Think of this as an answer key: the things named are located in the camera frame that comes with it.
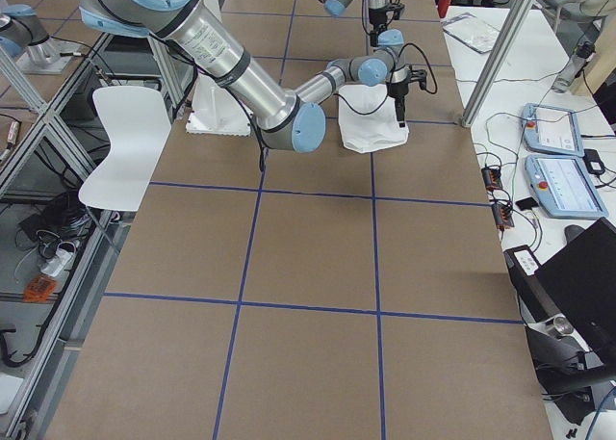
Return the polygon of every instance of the white table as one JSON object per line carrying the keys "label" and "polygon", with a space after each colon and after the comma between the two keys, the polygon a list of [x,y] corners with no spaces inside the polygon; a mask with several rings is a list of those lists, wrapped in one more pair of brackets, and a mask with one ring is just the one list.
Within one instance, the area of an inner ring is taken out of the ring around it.
{"label": "white table", "polygon": [[[464,12],[472,13],[499,29],[506,19],[508,10],[450,7],[447,18]],[[460,89],[462,101],[466,105],[475,87],[474,81],[478,79],[488,59],[488,54],[478,54],[449,35],[446,35],[446,40],[456,72],[458,88]],[[493,85],[488,99],[482,106],[472,127],[474,142],[479,143],[476,147],[478,153],[484,151],[483,147],[485,146],[488,151],[498,154],[504,163],[515,161],[515,156],[512,153],[498,148],[489,142],[486,120],[489,120],[488,128],[492,142],[517,150],[521,142],[522,129],[520,120],[514,116],[521,114],[526,103],[541,102],[543,105],[570,108],[575,111],[584,110],[595,105],[591,96],[573,96],[569,93],[558,94],[550,90],[555,73],[564,67],[568,59],[569,56],[561,47],[545,17],[540,11],[530,11],[522,31],[518,35],[497,76],[498,80],[527,80],[517,82],[500,81]],[[543,80],[536,80],[553,73],[554,75]],[[499,115],[490,118],[497,113],[510,113],[514,116]],[[577,117],[582,135],[600,136],[612,134],[611,127],[599,108],[592,108],[579,113]],[[586,148],[597,149],[606,166],[616,170],[616,140],[584,140],[583,144]],[[533,195],[526,181],[524,170],[524,158],[528,154],[531,153],[522,146],[518,165],[516,167],[509,165],[502,169],[501,179],[503,186],[510,193],[512,193],[513,189],[512,197],[514,201]],[[484,158],[485,156],[478,157],[478,161],[482,166]],[[488,164],[496,163],[495,158],[489,157]],[[614,176],[616,175],[607,172],[603,176],[603,180],[608,181]],[[612,223],[616,223],[616,190],[609,188],[601,189],[600,196],[610,213],[609,220]],[[585,228],[592,224],[591,220],[550,219],[541,208],[535,209],[534,212],[538,216],[543,228],[543,241],[535,252],[535,255],[541,262],[547,261],[565,246],[563,231],[565,226],[574,223]],[[513,219],[515,228],[505,230],[502,237],[503,249],[524,244],[530,245],[533,241],[534,229],[530,223],[517,214],[514,215]],[[546,403],[546,409],[550,416],[554,439],[565,438],[565,433],[570,428],[576,427],[564,419],[553,403]],[[578,429],[577,438],[584,438],[592,416],[591,414],[584,420],[582,427]],[[614,432],[616,432],[616,412],[604,412],[595,426],[592,440],[613,440]]]}

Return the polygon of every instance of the sticker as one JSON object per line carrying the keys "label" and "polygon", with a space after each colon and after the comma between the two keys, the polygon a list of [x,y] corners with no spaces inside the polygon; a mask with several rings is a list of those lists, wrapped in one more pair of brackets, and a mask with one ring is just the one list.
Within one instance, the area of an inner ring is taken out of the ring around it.
{"label": "sticker", "polygon": [[520,266],[524,269],[525,273],[528,276],[535,274],[535,271],[539,268],[539,266],[535,262],[535,259],[532,258],[532,255],[528,253],[528,251],[519,250],[517,252],[514,252],[514,255],[516,256],[516,259],[518,259]]}
{"label": "sticker", "polygon": [[214,64],[229,48],[226,40],[212,27],[203,25],[194,37],[182,44],[194,60],[204,68]]}

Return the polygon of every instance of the white chair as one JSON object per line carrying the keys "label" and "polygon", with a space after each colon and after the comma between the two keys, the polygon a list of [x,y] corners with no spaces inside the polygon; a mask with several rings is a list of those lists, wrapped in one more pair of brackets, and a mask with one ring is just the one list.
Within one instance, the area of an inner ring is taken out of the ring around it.
{"label": "white chair", "polygon": [[605,18],[616,12],[616,0],[541,0],[544,11],[553,19],[552,28],[558,31],[562,19],[577,23],[590,23],[595,19]]}
{"label": "white chair", "polygon": [[135,86],[101,88],[93,100],[111,149],[82,185],[79,200],[135,212],[171,130],[165,102],[158,91]]}

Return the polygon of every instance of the paper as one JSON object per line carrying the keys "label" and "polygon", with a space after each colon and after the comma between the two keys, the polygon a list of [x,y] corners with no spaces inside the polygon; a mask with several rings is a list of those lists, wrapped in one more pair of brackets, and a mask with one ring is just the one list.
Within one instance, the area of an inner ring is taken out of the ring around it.
{"label": "paper", "polygon": [[[344,86],[339,95],[358,112],[365,113],[376,109],[387,95],[385,86]],[[338,103],[338,122],[345,148],[358,153],[370,153],[379,149],[405,144],[408,140],[408,126],[402,127],[396,120],[394,99],[387,98],[382,107],[371,115],[361,116],[353,112],[340,98]]]}

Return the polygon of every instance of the white label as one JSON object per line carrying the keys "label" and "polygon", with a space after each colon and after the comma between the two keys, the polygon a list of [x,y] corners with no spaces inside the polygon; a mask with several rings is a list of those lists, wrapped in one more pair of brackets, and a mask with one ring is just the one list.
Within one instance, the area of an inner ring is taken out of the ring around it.
{"label": "white label", "polygon": [[530,255],[530,252],[527,250],[519,250],[514,252],[514,255],[528,276],[535,274],[539,266],[535,262],[535,259],[532,258],[532,255]]}
{"label": "white label", "polygon": [[183,43],[184,48],[194,60],[204,68],[216,62],[217,58],[229,48],[229,44],[212,26],[203,25],[194,37]]}
{"label": "white label", "polygon": [[539,143],[551,148],[575,150],[573,125],[567,112],[537,108],[535,115],[539,122],[537,124]]}

